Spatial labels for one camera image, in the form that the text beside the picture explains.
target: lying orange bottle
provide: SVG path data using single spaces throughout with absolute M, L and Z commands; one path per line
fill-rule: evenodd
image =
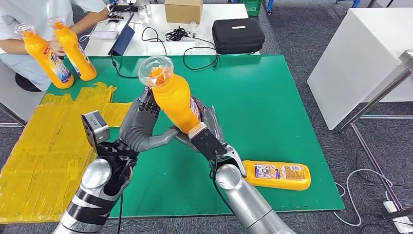
M 50 49 L 47 41 L 36 34 L 33 25 L 21 23 L 15 27 L 15 31 L 21 35 L 27 53 L 35 58 L 57 88 L 67 89 L 73 84 L 73 75 Z
M 191 97 L 187 81 L 173 73 L 173 64 L 166 56 L 147 58 L 139 68 L 139 80 L 152 88 L 156 103 L 183 133 L 200 123 L 200 112 Z
M 64 18 L 61 16 L 50 17 L 49 25 L 55 31 L 56 40 L 63 47 L 79 77 L 84 81 L 94 79 L 96 70 L 77 42 L 76 34 L 65 25 Z
M 306 190 L 311 184 L 310 171 L 303 164 L 244 160 L 243 165 L 245 180 L 254 186 Z

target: green crate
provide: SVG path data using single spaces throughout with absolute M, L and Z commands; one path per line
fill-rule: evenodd
M 248 16 L 258 16 L 260 12 L 262 0 L 238 0 L 238 3 L 243 3 Z

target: cable bundle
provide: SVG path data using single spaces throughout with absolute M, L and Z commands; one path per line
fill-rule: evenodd
M 184 28 L 181 28 L 178 26 L 177 29 L 174 29 L 172 32 L 166 33 L 165 38 L 168 41 L 180 41 L 183 37 L 190 38 L 191 33 L 188 31 L 185 31 Z

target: light blue shirt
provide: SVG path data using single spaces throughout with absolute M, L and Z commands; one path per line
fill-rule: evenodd
M 47 19 L 63 16 L 66 25 L 72 26 L 72 4 L 78 5 L 85 12 L 100 12 L 106 7 L 102 0 L 1 0 L 0 40 L 21 39 L 14 32 L 19 23 L 32 24 L 37 34 L 45 40 L 51 40 L 54 33 Z

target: bottle label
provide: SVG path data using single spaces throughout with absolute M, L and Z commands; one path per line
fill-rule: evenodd
M 255 177 L 264 179 L 280 179 L 280 170 L 273 165 L 254 164 Z
M 190 104 L 189 104 L 191 111 L 194 113 L 194 115 L 197 117 L 199 121 L 201 121 L 201 114 L 199 113 L 199 108 L 198 105 L 196 104 L 195 100 L 190 97 Z
M 86 61 L 88 62 L 88 64 L 90 64 L 89 58 L 85 55 L 85 52 L 83 51 L 83 49 L 82 49 L 82 47 L 80 46 L 79 43 L 77 44 L 77 47 L 78 47 L 80 53 L 83 55 L 83 57 L 84 57 L 84 58 L 86 59 Z M 72 58 L 70 58 L 69 55 L 67 55 L 67 58 L 69 59 L 69 61 L 70 61 L 70 63 L 72 64 L 73 68 L 75 69 L 77 75 L 80 77 L 82 74 L 80 73 L 79 69 L 77 68 L 74 60 L 73 60 Z
M 303 180 L 305 179 L 304 169 L 300 166 L 281 166 L 281 173 L 284 179 L 288 180 Z
M 47 59 L 52 66 L 52 71 L 57 76 L 57 78 L 62 81 L 62 83 L 68 82 L 71 74 L 69 70 L 67 70 L 66 66 L 63 64 L 59 56 L 57 56 L 57 54 L 55 54 L 49 46 L 47 46 L 43 54 L 47 55 Z
M 80 53 L 85 57 L 86 61 L 88 62 L 88 64 L 90 64 L 90 60 L 89 58 L 86 56 L 85 51 L 82 49 L 82 47 L 80 46 L 80 44 L 77 44 L 77 47 L 79 48 Z

